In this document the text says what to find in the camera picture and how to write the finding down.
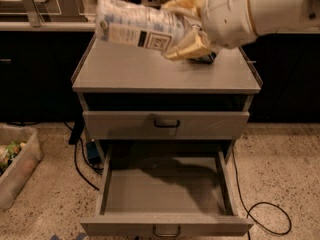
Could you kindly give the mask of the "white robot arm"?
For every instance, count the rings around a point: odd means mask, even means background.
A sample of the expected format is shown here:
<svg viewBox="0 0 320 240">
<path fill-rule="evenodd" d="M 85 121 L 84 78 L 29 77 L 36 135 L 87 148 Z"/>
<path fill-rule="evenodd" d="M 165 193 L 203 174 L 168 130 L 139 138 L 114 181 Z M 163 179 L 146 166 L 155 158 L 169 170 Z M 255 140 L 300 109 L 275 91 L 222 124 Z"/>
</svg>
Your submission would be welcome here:
<svg viewBox="0 0 320 240">
<path fill-rule="evenodd" d="M 169 60 L 201 57 L 223 48 L 253 43 L 277 32 L 300 32 L 320 26 L 320 0 L 170 0 L 161 8 L 197 20 L 163 56 Z"/>
</svg>

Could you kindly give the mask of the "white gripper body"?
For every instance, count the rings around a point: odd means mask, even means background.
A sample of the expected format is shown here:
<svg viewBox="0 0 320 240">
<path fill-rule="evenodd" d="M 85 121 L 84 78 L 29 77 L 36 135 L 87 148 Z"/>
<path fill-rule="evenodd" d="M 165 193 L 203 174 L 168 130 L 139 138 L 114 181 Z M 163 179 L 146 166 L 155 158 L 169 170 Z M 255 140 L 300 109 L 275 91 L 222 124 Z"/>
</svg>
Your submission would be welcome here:
<svg viewBox="0 0 320 240">
<path fill-rule="evenodd" d="M 233 49 L 257 39 L 249 0 L 205 0 L 201 22 L 213 47 Z"/>
</svg>

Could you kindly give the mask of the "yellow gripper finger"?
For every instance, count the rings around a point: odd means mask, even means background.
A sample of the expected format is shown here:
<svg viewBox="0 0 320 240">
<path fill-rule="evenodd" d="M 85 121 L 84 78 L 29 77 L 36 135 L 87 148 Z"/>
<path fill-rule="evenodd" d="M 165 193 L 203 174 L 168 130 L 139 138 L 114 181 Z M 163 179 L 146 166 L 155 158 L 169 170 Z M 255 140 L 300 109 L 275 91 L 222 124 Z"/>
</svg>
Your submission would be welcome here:
<svg viewBox="0 0 320 240">
<path fill-rule="evenodd" d="M 161 9 L 176 15 L 200 20 L 201 8 L 205 0 L 169 0 L 161 5 Z"/>
<path fill-rule="evenodd" d="M 163 56 L 176 61 L 207 56 L 211 52 L 212 47 L 207 35 L 200 30 L 191 30 L 176 45 L 168 48 Z"/>
</svg>

